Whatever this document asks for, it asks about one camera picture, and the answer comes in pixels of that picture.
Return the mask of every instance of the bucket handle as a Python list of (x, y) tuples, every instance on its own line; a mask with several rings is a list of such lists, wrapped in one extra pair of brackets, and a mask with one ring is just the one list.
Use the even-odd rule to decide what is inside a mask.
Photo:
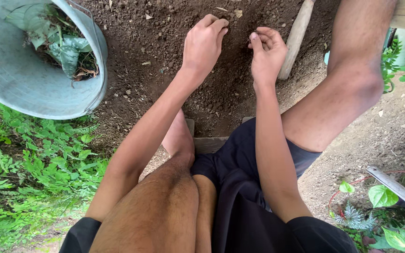
[[(101, 43), (99, 43), (98, 34), (96, 33), (96, 25), (95, 25), (95, 20), (94, 20), (94, 17), (93, 17), (93, 13), (92, 13), (89, 9), (86, 9), (86, 8), (80, 6), (79, 4), (77, 4), (76, 2), (74, 2), (74, 1), (72, 1), (72, 0), (68, 0), (68, 2), (73, 3), (73, 4), (76, 5), (77, 7), (79, 7), (79, 8), (81, 8), (81, 9), (87, 11), (87, 12), (90, 14), (90, 19), (92, 20), (92, 25), (93, 25), (93, 33), (94, 33), (94, 36), (95, 36), (95, 38), (96, 38), (96, 43), (98, 44), (99, 52), (100, 52), (100, 54), (101, 54), (101, 52), (102, 52), (102, 50), (101, 50)], [(88, 104), (88, 106), (87, 106), (86, 109), (84, 110), (84, 112), (85, 112), (86, 114), (89, 114), (89, 113), (90, 113), (90, 111), (89, 111), (90, 106), (92, 106), (93, 103), (98, 99), (99, 95), (101, 95), (101, 92), (103, 91), (103, 88), (104, 88), (104, 85), (101, 85), (101, 88), (99, 89), (98, 94), (95, 96), (95, 98), (92, 99), (92, 101), (90, 101), (90, 103)]]

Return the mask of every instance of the red stem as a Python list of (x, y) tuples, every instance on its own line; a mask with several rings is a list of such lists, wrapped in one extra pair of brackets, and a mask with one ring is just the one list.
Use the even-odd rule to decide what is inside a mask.
[[(386, 174), (389, 174), (389, 173), (405, 173), (405, 171), (384, 171), (384, 173), (386, 173)], [(366, 180), (366, 179), (369, 179), (369, 178), (372, 178), (372, 177), (373, 177), (373, 176), (370, 175), (370, 176), (367, 176), (367, 177), (362, 178), (362, 179), (360, 179), (360, 180), (351, 182), (351, 183), (349, 183), (349, 184), (350, 184), (350, 185), (353, 185), (353, 184), (356, 184), (356, 183), (358, 183), (358, 182), (361, 182), (361, 181), (363, 181), (363, 180)], [(339, 193), (340, 193), (340, 191), (337, 191), (336, 193), (334, 193), (334, 195), (332, 195), (331, 199), (329, 200), (329, 204), (328, 204), (328, 210), (329, 210), (329, 211), (331, 210), (331, 202), (332, 202), (332, 200), (333, 200), (334, 197), (335, 197), (337, 194), (339, 194)]]

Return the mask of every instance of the finger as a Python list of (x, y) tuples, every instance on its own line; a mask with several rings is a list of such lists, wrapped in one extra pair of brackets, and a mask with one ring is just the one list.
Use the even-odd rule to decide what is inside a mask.
[(218, 20), (217, 17), (215, 17), (212, 14), (207, 14), (204, 16), (203, 19), (201, 19), (196, 25), (201, 25), (204, 27), (208, 27), (210, 26), (213, 22), (215, 22), (215, 20)]
[(265, 34), (258, 34), (262, 43), (265, 43), (269, 49), (273, 48), (273, 41)]
[(267, 35), (271, 39), (273, 44), (279, 45), (285, 44), (279, 32), (269, 27), (258, 27), (257, 33)]
[(252, 49), (254, 50), (254, 54), (264, 51), (262, 47), (262, 42), (256, 32), (251, 33), (249, 39), (251, 40), (251, 45)]
[(262, 48), (265, 50), (265, 52), (268, 52), (270, 50), (270, 48), (265, 43), (262, 43)]
[(223, 29), (223, 27), (226, 27), (228, 25), (229, 21), (227, 21), (226, 19), (217, 19), (210, 25), (210, 27), (213, 27), (215, 31), (220, 32)]
[(225, 36), (225, 34), (228, 32), (228, 28), (223, 28), (219, 33), (218, 33), (218, 37), (217, 37), (217, 45), (221, 46), (221, 42), (223, 41), (223, 37)]

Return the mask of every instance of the dark fabric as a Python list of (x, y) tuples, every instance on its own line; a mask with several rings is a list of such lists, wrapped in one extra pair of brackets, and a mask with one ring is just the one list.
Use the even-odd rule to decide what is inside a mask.
[[(342, 230), (313, 217), (285, 224), (264, 199), (256, 165), (256, 119), (241, 124), (214, 154), (198, 154), (192, 175), (205, 175), (218, 193), (212, 252), (357, 252)], [(321, 153), (287, 140), (296, 176)]]
[(70, 228), (59, 253), (87, 253), (100, 226), (100, 221), (83, 217)]
[(238, 194), (224, 252), (357, 253), (357, 249), (345, 232), (324, 221), (298, 217), (285, 224)]

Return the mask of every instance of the hairy leg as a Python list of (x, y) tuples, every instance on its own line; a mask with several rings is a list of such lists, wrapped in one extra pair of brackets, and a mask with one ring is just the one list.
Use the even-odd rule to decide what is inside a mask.
[(115, 206), (90, 252), (194, 252), (198, 190), (189, 170), (193, 139), (182, 111), (162, 144), (172, 158)]
[(380, 60), (397, 0), (342, 0), (335, 16), (328, 76), (282, 114), (287, 139), (321, 152), (383, 92)]

